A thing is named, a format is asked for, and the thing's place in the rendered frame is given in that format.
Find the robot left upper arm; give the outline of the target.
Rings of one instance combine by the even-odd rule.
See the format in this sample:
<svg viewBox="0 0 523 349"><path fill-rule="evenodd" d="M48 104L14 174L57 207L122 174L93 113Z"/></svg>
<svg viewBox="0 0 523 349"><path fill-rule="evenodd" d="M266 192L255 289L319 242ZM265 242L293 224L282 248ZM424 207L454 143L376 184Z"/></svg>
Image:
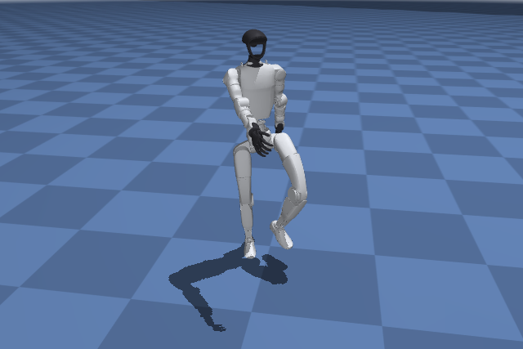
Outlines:
<svg viewBox="0 0 523 349"><path fill-rule="evenodd" d="M277 64L272 65L272 66L275 69L274 105L276 107L281 107L282 105L285 105L288 102L287 97L283 94L284 79L286 77L286 72L281 66L279 66Z"/></svg>

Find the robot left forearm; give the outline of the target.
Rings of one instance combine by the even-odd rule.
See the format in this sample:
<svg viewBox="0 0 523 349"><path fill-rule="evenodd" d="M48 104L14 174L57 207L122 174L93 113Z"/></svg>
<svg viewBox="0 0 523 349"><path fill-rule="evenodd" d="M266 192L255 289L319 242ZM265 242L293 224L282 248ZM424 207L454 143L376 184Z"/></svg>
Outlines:
<svg viewBox="0 0 523 349"><path fill-rule="evenodd" d="M284 114L285 114L285 109L286 109L286 105L282 105L281 107L276 107L274 105L274 109L275 109L275 126L277 127L277 125L279 123L282 123L283 124L283 127L284 127Z"/></svg>

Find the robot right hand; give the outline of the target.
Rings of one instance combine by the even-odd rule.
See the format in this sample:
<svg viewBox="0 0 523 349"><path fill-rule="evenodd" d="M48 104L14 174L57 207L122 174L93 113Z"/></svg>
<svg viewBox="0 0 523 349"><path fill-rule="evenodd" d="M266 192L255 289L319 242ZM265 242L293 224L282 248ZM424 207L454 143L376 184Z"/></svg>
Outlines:
<svg viewBox="0 0 523 349"><path fill-rule="evenodd" d="M252 138L252 143L253 143L253 146L255 148L255 151L262 157L266 157L264 154L269 154L268 152L265 152L264 150L267 150L267 151L271 151L271 149L268 149L267 147L265 147L263 145L266 144L268 146L273 146L272 144L268 143L267 141L265 141L263 139L263 135L265 136L270 136L270 134L266 133L266 132L262 132L261 129L259 128L258 124L257 123L252 123L252 128L249 130L248 134L249 136ZM263 149L264 150L263 150ZM261 153L261 152L263 153Z"/></svg>

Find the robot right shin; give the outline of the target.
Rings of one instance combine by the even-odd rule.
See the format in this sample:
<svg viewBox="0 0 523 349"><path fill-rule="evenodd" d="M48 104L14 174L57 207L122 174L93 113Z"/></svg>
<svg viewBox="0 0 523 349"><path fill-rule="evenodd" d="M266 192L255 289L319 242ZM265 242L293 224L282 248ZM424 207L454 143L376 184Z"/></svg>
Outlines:
<svg viewBox="0 0 523 349"><path fill-rule="evenodd" d="M248 242L248 239L250 239L252 243L253 207L249 207L248 204L243 204L243 206L240 204L240 214L242 226L245 231L246 243Z"/></svg>

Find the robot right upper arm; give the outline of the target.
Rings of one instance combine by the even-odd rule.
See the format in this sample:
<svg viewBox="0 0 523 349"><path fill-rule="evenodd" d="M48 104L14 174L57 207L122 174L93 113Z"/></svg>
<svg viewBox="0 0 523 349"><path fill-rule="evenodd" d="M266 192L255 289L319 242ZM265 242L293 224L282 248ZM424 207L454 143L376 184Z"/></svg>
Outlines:
<svg viewBox="0 0 523 349"><path fill-rule="evenodd" d="M233 102L235 99L238 99L239 105L241 107L247 106L249 108L249 99L246 97L242 97L242 91L239 85L239 76L239 69L229 69L223 78L223 83L226 85L227 90L230 94L230 98Z"/></svg>

